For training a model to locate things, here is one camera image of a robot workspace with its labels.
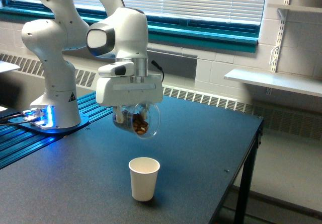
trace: clear plastic cup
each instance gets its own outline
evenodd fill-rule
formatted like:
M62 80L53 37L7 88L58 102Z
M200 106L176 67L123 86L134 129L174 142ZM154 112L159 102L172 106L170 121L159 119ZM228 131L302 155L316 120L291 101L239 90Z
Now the clear plastic cup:
M115 126L132 132L141 139L155 136L160 127L160 110L153 103L113 107Z

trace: white brick wall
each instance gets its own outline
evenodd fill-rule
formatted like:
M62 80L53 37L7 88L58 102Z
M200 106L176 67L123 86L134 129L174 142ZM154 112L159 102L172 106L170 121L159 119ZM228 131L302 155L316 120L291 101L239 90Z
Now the white brick wall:
M235 67L252 67L270 70L270 51L275 46L280 17L275 8L267 7L268 3L282 4L283 0L266 0L259 45L255 54L226 50L190 49L164 44L149 43L148 50L165 54L189 57L197 60L196 79L191 81L183 77L168 76L167 84L193 88L199 91L212 92L233 98L251 101L272 101L274 103L294 105L294 98L302 101L302 107L308 110L322 111L316 98L307 98L299 94L283 98L281 94L265 96L262 88L249 87L244 84L229 82L223 76ZM322 0L291 0L293 5L322 7ZM22 24L0 21L0 50L12 50L19 54L32 53L27 50L20 38ZM322 14L289 12L282 44L278 71L301 74L306 77L322 79Z

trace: white shelf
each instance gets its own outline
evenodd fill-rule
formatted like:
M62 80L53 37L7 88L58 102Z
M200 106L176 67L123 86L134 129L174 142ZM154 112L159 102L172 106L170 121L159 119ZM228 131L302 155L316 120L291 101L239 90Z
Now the white shelf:
M322 97L322 81L264 70L233 69L226 80Z
M16 64L0 61L0 73L8 72L16 69L20 69L20 67L17 66Z
M291 11L296 11L296 12L322 13L322 8L280 5L280 4L268 4L268 7L278 8L278 9L283 9L283 10L291 10Z

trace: shelf bracket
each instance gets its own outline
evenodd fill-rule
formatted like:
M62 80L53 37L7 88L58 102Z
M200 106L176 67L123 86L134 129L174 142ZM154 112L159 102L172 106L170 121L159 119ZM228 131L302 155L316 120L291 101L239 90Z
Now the shelf bracket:
M287 9L277 9L282 20L285 20L287 17Z
M290 0L284 0L284 5L290 5ZM281 22L280 22L279 31L277 34L276 46L271 51L271 57L270 57L270 61L269 61L269 64L271 66L271 72L273 72L273 73L275 73L277 71L277 63L278 63L278 60L280 57L282 40L283 40L283 36L284 36L284 29L285 29L287 13L288 13L288 10L286 10L286 9L278 9L277 11L278 11L279 15L281 16ZM266 94L270 95L271 93L272 93L272 88L267 88Z

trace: floor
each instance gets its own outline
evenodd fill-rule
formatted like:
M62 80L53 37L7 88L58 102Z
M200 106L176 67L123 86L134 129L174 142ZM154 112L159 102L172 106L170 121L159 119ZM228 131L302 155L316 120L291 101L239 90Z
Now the floor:
M238 186L241 174L235 185ZM295 204L303 211L322 212L322 143L317 140L264 129L251 190ZM234 209L230 193L223 213ZM250 199L248 213L268 222L318 224L322 220Z

